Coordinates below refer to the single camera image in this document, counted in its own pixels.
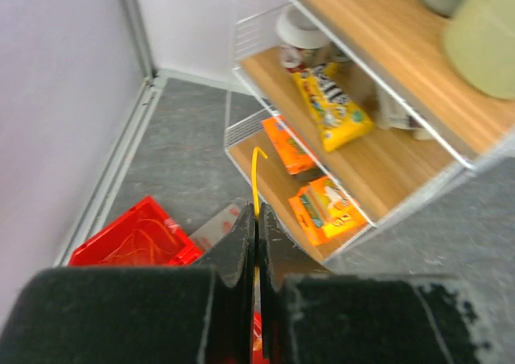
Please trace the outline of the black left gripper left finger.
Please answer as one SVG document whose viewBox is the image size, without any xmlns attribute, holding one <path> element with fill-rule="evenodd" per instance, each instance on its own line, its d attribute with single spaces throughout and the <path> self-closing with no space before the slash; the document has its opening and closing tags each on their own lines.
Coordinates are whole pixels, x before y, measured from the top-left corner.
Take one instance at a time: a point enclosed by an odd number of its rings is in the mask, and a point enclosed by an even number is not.
<svg viewBox="0 0 515 364">
<path fill-rule="evenodd" d="M 205 255 L 177 267 L 56 267 L 23 287 L 4 363 L 249 363 L 256 221 L 246 205 Z"/>
</svg>

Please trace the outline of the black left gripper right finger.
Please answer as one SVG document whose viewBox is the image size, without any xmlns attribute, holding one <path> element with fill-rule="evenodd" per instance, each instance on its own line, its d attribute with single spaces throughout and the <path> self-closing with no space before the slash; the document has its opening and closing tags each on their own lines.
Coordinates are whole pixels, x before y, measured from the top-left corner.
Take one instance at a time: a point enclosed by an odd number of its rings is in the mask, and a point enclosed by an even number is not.
<svg viewBox="0 0 515 364">
<path fill-rule="evenodd" d="M 272 363 L 498 363 L 472 287 L 452 275 L 335 274 L 259 215 L 262 348 Z"/>
</svg>

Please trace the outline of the red compartment bin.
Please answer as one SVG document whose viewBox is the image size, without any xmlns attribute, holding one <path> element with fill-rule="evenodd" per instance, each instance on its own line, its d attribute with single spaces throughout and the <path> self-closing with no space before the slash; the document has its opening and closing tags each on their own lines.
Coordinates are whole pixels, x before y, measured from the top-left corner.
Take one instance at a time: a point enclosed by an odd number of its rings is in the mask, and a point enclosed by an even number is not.
<svg viewBox="0 0 515 364">
<path fill-rule="evenodd" d="M 69 260 L 85 266 L 182 266 L 203 253 L 152 197 L 146 196 L 77 247 Z"/>
</svg>

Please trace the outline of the orange yellow snack boxes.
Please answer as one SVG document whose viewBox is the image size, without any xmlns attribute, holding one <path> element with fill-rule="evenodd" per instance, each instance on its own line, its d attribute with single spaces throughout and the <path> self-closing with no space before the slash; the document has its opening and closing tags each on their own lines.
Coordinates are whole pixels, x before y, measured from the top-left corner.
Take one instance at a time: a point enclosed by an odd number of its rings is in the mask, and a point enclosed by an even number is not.
<svg viewBox="0 0 515 364">
<path fill-rule="evenodd" d="M 289 199 L 289 203 L 313 246 L 347 237 L 369 223 L 358 209 L 359 204 L 342 192 L 328 176 L 301 187 Z"/>
</svg>

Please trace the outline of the flat orange box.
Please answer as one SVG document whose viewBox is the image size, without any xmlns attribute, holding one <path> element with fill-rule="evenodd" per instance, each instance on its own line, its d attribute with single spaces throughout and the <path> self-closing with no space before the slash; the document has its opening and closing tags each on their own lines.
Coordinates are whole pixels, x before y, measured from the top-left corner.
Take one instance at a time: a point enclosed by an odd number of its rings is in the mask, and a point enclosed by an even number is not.
<svg viewBox="0 0 515 364">
<path fill-rule="evenodd" d="M 262 125 L 290 175 L 297 176 L 316 168 L 313 159 L 274 117 L 263 120 Z"/>
</svg>

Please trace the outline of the yellow M&M candy bag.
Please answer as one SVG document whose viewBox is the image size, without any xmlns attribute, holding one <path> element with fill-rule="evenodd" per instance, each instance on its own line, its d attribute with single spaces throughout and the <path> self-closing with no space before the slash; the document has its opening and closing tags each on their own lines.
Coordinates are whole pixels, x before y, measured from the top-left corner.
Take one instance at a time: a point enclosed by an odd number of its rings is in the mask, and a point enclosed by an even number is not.
<svg viewBox="0 0 515 364">
<path fill-rule="evenodd" d="M 327 152 L 368 134 L 375 127 L 370 116 L 335 82 L 339 71 L 338 63 L 329 62 L 290 75 Z"/>
</svg>

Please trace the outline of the white flowered cup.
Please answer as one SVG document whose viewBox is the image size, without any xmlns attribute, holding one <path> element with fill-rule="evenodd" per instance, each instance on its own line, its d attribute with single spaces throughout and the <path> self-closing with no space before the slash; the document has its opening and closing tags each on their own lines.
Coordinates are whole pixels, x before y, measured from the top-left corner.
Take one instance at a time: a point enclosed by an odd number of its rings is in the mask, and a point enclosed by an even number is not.
<svg viewBox="0 0 515 364">
<path fill-rule="evenodd" d="M 279 47 L 279 61 L 286 70 L 297 70 L 303 65 L 303 56 L 299 49 L 283 44 Z"/>
</svg>

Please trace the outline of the white yogurt cup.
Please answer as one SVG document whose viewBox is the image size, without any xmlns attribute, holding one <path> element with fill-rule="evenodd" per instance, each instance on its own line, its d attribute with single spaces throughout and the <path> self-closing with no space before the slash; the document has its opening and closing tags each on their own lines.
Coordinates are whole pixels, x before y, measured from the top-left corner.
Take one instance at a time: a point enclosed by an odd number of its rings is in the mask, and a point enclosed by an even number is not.
<svg viewBox="0 0 515 364">
<path fill-rule="evenodd" d="M 317 49 L 328 44 L 328 37 L 293 5 L 282 9 L 276 33 L 282 42 L 297 48 Z"/>
</svg>

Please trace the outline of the pale green bottle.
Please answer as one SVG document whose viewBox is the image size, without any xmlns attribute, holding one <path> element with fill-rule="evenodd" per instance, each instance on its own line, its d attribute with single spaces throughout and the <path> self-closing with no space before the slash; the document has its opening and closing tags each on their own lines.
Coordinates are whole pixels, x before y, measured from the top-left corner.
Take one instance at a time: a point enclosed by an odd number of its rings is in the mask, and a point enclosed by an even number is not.
<svg viewBox="0 0 515 364">
<path fill-rule="evenodd" d="M 514 0 L 463 0 L 443 48 L 468 84 L 491 97 L 514 99 Z"/>
</svg>

